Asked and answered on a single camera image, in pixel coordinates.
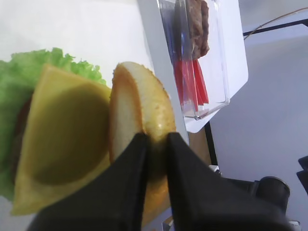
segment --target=yellow cheese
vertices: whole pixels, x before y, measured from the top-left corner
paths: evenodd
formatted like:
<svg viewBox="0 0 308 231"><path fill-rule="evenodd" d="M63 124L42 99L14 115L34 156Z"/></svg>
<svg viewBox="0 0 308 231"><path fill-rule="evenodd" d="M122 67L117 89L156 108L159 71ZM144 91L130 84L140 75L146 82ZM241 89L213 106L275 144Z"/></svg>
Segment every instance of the yellow cheese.
<svg viewBox="0 0 308 231"><path fill-rule="evenodd" d="M110 93L105 85L44 67L23 138L13 215L36 213L109 167Z"/></svg>

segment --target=meat patty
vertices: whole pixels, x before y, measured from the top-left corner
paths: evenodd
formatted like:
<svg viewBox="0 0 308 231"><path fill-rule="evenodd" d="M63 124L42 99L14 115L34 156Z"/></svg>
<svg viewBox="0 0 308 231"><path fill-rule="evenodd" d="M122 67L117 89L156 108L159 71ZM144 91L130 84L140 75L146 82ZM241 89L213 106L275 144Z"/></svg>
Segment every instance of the meat patty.
<svg viewBox="0 0 308 231"><path fill-rule="evenodd" d="M208 46L208 6L204 0L186 0L190 38L192 41L192 59L207 54Z"/></svg>
<svg viewBox="0 0 308 231"><path fill-rule="evenodd" d="M31 105L31 99L29 99L20 110L14 131L14 140L12 143L12 151L10 156L11 176L13 182L15 182L15 177L17 173L23 136L26 129L28 114L30 111L30 105Z"/></svg>

